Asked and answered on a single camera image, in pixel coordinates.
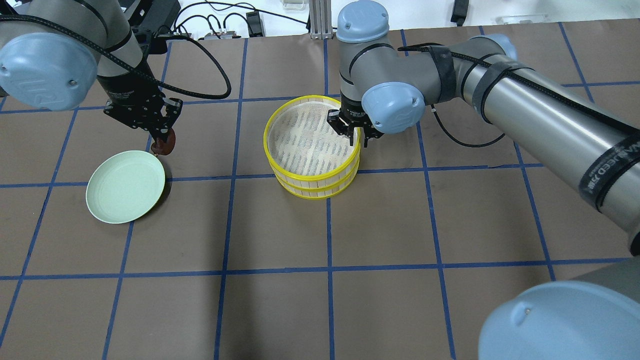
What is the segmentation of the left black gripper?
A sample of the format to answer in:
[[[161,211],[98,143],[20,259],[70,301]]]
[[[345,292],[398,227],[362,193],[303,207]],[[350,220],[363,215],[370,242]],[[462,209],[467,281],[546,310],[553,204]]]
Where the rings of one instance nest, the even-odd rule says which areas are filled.
[[[103,113],[132,129],[150,132],[152,139],[173,128],[184,104],[179,98],[167,97],[160,89],[130,100],[131,104],[108,100]]]

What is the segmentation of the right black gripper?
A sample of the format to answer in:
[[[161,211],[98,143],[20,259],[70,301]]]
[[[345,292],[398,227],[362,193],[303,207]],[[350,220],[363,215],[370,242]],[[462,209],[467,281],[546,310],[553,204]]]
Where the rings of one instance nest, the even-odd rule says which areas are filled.
[[[330,109],[327,112],[327,123],[336,134],[347,137],[350,146],[354,146],[356,128],[361,128],[363,148],[368,148],[371,139],[384,136],[359,104],[344,104],[340,109]]]

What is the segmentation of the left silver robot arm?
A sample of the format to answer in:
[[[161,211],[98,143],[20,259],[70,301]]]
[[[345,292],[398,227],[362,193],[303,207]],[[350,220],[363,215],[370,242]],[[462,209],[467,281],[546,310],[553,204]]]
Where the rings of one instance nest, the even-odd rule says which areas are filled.
[[[167,98],[158,85],[136,75],[153,76],[117,0],[32,0],[25,14],[73,31],[131,66],[127,70],[80,40],[41,23],[1,23],[1,96],[34,109],[66,111],[78,107],[94,83],[108,100],[109,117],[153,137],[151,150],[172,152],[173,125],[182,100]]]

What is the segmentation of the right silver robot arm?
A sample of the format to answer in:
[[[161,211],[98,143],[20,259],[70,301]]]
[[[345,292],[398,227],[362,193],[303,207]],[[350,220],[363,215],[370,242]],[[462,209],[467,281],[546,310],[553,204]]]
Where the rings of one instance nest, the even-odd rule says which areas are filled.
[[[461,98],[629,236],[631,258],[570,280],[536,285],[498,306],[478,337],[480,360],[639,358],[639,130],[572,95],[517,59],[503,34],[451,46],[387,38],[373,0],[340,10],[339,134],[378,138],[415,125],[428,106]]]

